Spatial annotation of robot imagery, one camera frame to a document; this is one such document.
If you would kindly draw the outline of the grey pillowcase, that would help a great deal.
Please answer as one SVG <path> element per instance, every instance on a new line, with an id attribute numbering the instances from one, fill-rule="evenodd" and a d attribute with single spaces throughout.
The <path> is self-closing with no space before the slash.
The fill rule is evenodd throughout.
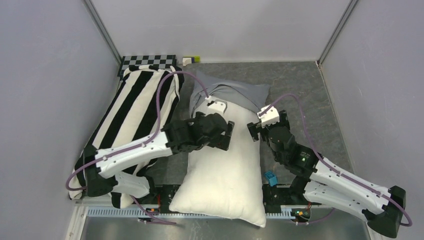
<path id="1" fill-rule="evenodd" d="M 249 84 L 241 81 L 227 80 L 196 71 L 210 96 L 231 102 L 253 113 L 265 106 L 271 86 L 269 84 Z"/>

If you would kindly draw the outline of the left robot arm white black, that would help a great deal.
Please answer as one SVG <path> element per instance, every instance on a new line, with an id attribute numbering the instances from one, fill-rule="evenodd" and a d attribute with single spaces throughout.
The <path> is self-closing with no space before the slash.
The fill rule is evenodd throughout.
<path id="1" fill-rule="evenodd" d="M 83 171 L 86 194 L 100 197 L 111 192 L 122 193 L 151 204 L 157 198 L 157 190 L 146 177 L 126 173 L 125 169 L 205 146 L 227 151 L 234 126 L 233 121 L 225 120 L 219 113 L 197 112 L 194 118 L 165 124 L 152 141 L 146 136 L 119 147 L 87 146 L 82 153 L 83 162 L 91 163 Z"/>

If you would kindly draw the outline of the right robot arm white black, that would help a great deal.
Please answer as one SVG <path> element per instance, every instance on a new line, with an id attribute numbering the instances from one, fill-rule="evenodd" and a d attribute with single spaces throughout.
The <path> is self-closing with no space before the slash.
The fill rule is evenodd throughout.
<path id="1" fill-rule="evenodd" d="M 264 141 L 274 161 L 295 175 L 288 191 L 293 203 L 327 205 L 357 217 L 380 235 L 398 236 L 406 208 L 403 188 L 369 182 L 297 143 L 285 110 L 272 111 L 271 118 L 261 116 L 247 129 L 253 141 Z"/>

